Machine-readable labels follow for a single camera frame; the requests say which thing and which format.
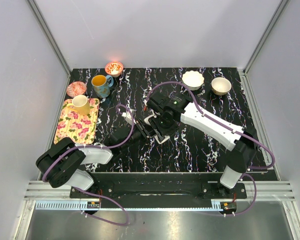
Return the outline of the remote battery cover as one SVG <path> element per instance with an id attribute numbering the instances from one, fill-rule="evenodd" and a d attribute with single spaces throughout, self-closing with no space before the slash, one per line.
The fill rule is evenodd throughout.
<path id="1" fill-rule="evenodd" d="M 169 139 L 170 139 L 170 136 L 166 135 L 162 140 L 158 140 L 158 143 L 163 144 L 164 142 L 166 142 Z"/>

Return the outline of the white remote control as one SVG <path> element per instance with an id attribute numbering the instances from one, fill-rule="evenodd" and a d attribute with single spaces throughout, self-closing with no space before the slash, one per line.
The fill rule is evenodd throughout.
<path id="1" fill-rule="evenodd" d="M 146 117 L 143 121 L 147 124 L 147 125 L 149 125 L 149 126 L 151 126 L 152 127 L 152 129 L 153 129 L 153 131 L 154 131 L 154 133 L 155 133 L 155 135 L 156 135 L 156 133 L 160 133 L 159 132 L 159 129 L 158 129 L 158 126 L 156 125 L 156 123 L 154 122 L 154 119 L 149 119 L 149 116 L 148 117 Z"/>

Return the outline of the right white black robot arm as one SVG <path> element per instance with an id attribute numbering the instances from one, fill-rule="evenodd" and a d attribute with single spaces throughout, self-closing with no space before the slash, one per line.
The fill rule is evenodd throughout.
<path id="1" fill-rule="evenodd" d="M 196 105 L 186 94 L 165 97 L 155 92 L 146 100 L 146 106 L 153 113 L 144 121 L 152 127 L 154 138 L 159 144 L 167 141 L 177 131 L 179 124 L 183 123 L 217 140 L 229 151 L 217 192 L 223 198 L 233 195 L 235 185 L 257 153 L 257 145 L 251 140 L 256 130 L 248 133 L 248 137 L 243 137 L 243 127 L 227 122 Z"/>

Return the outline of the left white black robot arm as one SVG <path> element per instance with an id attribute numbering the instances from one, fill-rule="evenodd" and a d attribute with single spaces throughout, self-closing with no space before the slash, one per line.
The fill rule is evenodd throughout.
<path id="1" fill-rule="evenodd" d="M 69 185 L 80 188 L 86 197 L 92 198 L 98 193 L 98 185 L 89 173 L 79 167 L 94 163 L 105 165 L 134 143 L 149 140 L 155 134 L 151 125 L 136 120 L 133 128 L 118 129 L 101 145 L 84 146 L 65 137 L 43 153 L 35 165 L 42 173 L 42 180 L 52 188 Z"/>

